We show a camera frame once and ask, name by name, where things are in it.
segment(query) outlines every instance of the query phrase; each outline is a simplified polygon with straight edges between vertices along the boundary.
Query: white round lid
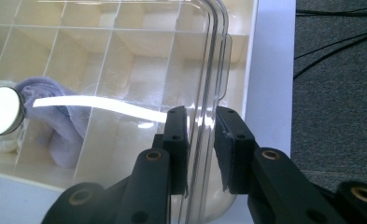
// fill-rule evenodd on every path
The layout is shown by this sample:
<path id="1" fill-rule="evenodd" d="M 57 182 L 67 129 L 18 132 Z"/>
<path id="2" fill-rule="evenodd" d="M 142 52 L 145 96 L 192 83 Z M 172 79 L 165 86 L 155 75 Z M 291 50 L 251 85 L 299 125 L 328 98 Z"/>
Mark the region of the white round lid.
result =
<path id="1" fill-rule="evenodd" d="M 20 113 L 20 96 L 9 87 L 0 87 L 0 134 L 14 124 Z"/>

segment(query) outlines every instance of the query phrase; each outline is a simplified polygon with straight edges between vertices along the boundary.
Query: wire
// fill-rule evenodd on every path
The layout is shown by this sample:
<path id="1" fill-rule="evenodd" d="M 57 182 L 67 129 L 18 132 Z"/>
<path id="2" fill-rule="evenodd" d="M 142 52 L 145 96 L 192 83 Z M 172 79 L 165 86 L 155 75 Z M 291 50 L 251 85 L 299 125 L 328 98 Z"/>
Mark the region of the wire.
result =
<path id="1" fill-rule="evenodd" d="M 360 8 L 350 11 L 316 11 L 316 10 L 305 10 L 305 9 L 297 9 L 296 16 L 297 17 L 310 17 L 310 16 L 339 16 L 339 17 L 367 17 L 366 8 Z"/>
<path id="2" fill-rule="evenodd" d="M 328 54 L 326 54 L 326 55 L 324 55 L 324 56 L 320 57 L 319 59 L 317 59 L 317 60 L 316 60 L 316 61 L 314 61 L 313 63 L 310 63 L 310 64 L 309 64 L 309 65 L 307 65 L 304 69 L 302 69 L 301 71 L 299 71 L 298 73 L 296 73 L 296 74 L 293 76 L 293 80 L 294 80 L 294 79 L 296 79 L 297 77 L 299 77 L 300 75 L 302 75 L 304 72 L 308 71 L 310 68 L 312 68 L 312 67 L 313 67 L 313 66 L 315 66 L 316 64 L 318 64 L 318 63 L 320 63 L 320 62 L 324 61 L 325 59 L 327 59 L 327 58 L 329 58 L 329 57 L 331 57 L 332 55 L 334 55 L 334 54 L 336 54 L 336 53 L 338 53 L 338 52 L 340 52 L 340 51 L 343 51 L 343 50 L 345 50 L 345 49 L 349 49 L 349 48 L 351 48 L 351 47 L 354 47 L 354 46 L 356 46 L 356 45 L 358 45 L 358 44 L 360 44 L 360 43 L 362 43 L 362 42 L 364 42 L 364 41 L 367 41 L 367 36 L 365 36 L 364 38 L 361 38 L 361 39 L 359 39 L 359 40 L 357 40 L 357 41 L 355 41 L 355 42 L 352 42 L 352 43 L 350 43 L 350 44 L 347 44 L 347 45 L 345 45 L 345 46 L 342 46 L 341 48 L 336 49 L 336 50 L 334 50 L 334 51 L 332 51 L 332 52 L 330 52 L 330 53 L 328 53 Z"/>
<path id="3" fill-rule="evenodd" d="M 300 55 L 300 56 L 297 56 L 297 57 L 295 57 L 295 58 L 294 58 L 294 60 L 297 60 L 297 59 L 299 59 L 299 58 L 302 58 L 302 57 L 304 57 L 304 56 L 306 56 L 306 55 L 308 55 L 308 54 L 315 53 L 315 52 L 320 51 L 320 50 L 322 50 L 322 49 L 328 48 L 328 47 L 330 47 L 330 46 L 333 46 L 333 45 L 336 45 L 336 44 L 340 44 L 340 43 L 345 42 L 345 41 L 347 41 L 347 40 L 355 39 L 355 38 L 358 38 L 358 37 L 361 37 L 361 36 L 364 36 L 364 35 L 367 35 L 367 33 L 360 34 L 360 35 L 354 35 L 354 36 L 351 36 L 351 37 L 349 37 L 349 38 L 346 38 L 346 39 L 342 39 L 342 40 L 336 41 L 336 42 L 334 42 L 334 43 L 331 43 L 331 44 L 328 44 L 328 45 L 326 45 L 326 46 L 323 46 L 323 47 L 321 47 L 321 48 L 319 48 L 319 49 L 314 49 L 314 50 L 311 50 L 311 51 L 309 51 L 309 52 L 306 52 L 305 54 L 302 54 L 302 55 Z"/>

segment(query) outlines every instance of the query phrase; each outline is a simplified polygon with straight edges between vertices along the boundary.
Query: plastic storage box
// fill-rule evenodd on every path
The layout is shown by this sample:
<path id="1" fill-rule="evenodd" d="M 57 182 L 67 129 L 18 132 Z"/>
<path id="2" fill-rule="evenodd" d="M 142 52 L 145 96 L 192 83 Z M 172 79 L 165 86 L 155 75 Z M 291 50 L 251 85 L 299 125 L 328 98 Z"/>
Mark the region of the plastic storage box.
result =
<path id="1" fill-rule="evenodd" d="M 184 105 L 189 121 L 190 194 L 173 196 L 174 221 L 223 214 L 213 153 L 214 110 L 245 114 L 256 0 L 0 1 L 0 80 L 50 77 L 79 96 L 144 108 L 162 116 Z M 0 176 L 63 191 L 83 181 L 109 187 L 163 133 L 162 120 L 94 106 L 75 168 L 48 152 L 49 127 L 29 120 L 19 150 L 0 153 Z"/>

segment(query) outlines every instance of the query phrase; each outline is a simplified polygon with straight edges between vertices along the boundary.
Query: white table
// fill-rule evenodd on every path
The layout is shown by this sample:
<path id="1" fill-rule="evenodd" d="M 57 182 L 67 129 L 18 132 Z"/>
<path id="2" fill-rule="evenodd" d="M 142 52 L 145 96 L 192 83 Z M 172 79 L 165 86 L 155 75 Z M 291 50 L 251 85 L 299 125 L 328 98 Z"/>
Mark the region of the white table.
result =
<path id="1" fill-rule="evenodd" d="M 261 147 L 290 154 L 295 0 L 259 2 L 246 122 Z M 0 178 L 0 224 L 39 223 L 60 193 Z M 250 223 L 247 197 L 213 223 Z"/>

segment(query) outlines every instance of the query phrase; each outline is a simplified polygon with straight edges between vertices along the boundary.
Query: carpeted floor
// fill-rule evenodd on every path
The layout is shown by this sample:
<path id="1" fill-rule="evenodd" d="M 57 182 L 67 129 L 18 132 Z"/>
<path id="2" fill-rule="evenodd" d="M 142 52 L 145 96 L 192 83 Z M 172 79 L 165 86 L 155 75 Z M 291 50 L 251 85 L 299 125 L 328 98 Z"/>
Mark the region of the carpeted floor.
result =
<path id="1" fill-rule="evenodd" d="M 367 0 L 297 0 L 299 9 L 365 7 Z M 296 18 L 295 55 L 365 32 L 367 17 Z M 295 73 L 346 43 L 297 59 Z M 327 189 L 350 179 L 367 183 L 367 41 L 294 81 L 291 158 L 311 181 Z"/>

